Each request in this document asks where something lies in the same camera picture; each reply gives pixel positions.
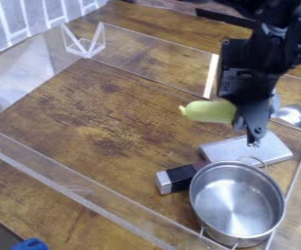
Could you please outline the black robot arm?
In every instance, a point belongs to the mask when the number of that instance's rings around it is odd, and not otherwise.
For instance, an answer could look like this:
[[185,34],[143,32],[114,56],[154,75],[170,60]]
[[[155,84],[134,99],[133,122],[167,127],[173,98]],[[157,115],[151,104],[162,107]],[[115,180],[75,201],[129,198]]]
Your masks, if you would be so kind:
[[301,65],[301,0],[224,0],[254,21],[248,39],[222,43],[217,95],[236,106],[233,127],[256,146],[268,132],[280,77]]

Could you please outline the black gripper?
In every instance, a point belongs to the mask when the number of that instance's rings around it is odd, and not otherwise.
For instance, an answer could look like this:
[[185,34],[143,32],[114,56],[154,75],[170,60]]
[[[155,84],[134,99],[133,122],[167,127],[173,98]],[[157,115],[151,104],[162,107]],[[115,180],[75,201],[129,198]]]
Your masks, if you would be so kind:
[[217,95],[237,105],[236,132],[246,131],[248,146],[258,146],[281,106],[273,93],[282,73],[280,38],[229,39],[222,43]]

